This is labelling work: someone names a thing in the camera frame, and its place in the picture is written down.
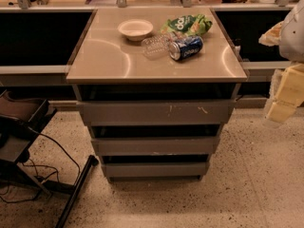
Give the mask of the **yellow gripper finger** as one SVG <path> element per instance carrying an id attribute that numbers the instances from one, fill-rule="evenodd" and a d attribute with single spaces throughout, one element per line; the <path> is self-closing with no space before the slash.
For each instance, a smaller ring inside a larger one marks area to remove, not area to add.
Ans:
<path id="1" fill-rule="evenodd" d="M 304 103 L 304 64 L 292 63 L 276 69 L 272 77 L 270 97 L 265 104 L 269 124 L 283 124 Z"/>
<path id="2" fill-rule="evenodd" d="M 259 37 L 258 42 L 267 47 L 278 46 L 281 41 L 282 24 L 283 22 L 279 22 L 268 29 Z"/>

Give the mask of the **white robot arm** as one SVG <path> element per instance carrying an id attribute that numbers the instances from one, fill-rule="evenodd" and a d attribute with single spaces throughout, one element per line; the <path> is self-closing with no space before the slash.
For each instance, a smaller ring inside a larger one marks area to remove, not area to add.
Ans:
<path id="1" fill-rule="evenodd" d="M 291 62 L 286 69 L 275 70 L 264 106 L 264 123 L 279 127 L 304 103 L 304 0 L 282 22 L 262 34 L 258 42 L 279 46 L 280 56 Z"/>

